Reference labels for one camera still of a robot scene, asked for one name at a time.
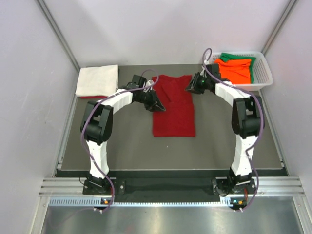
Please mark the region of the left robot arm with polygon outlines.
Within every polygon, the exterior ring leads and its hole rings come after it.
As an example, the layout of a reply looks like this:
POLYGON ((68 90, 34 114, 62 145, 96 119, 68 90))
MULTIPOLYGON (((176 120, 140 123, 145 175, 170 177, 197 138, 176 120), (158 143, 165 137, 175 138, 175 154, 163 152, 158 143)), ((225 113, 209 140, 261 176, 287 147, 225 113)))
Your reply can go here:
POLYGON ((107 162, 107 144, 112 135, 114 114, 134 102, 142 103, 147 111, 164 112, 153 86, 159 81, 147 80, 134 75, 132 81, 115 93, 99 101, 89 101, 80 126, 81 144, 90 159, 90 171, 83 185, 84 195, 107 195, 114 193, 107 162))

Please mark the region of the dark red t shirt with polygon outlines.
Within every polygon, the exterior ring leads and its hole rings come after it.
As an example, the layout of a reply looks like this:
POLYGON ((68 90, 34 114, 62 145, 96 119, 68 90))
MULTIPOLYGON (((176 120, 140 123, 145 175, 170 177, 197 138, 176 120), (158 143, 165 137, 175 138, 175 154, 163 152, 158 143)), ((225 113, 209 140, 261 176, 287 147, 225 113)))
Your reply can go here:
POLYGON ((165 107, 153 113, 154 137, 195 137, 195 107, 192 94, 186 91, 191 75, 160 75, 153 89, 165 107))

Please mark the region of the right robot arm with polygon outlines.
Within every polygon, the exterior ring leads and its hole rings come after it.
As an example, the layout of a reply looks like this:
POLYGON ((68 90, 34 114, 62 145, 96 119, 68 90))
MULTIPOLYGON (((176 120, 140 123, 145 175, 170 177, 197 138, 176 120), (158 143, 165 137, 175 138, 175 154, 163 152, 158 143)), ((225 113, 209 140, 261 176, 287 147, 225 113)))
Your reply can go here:
POLYGON ((225 194, 239 193, 252 182, 253 151, 265 127, 262 98, 221 78, 217 64, 203 65, 195 73, 186 91, 203 94, 206 90, 222 98, 232 107, 232 130, 236 136, 235 155, 229 169, 225 194))

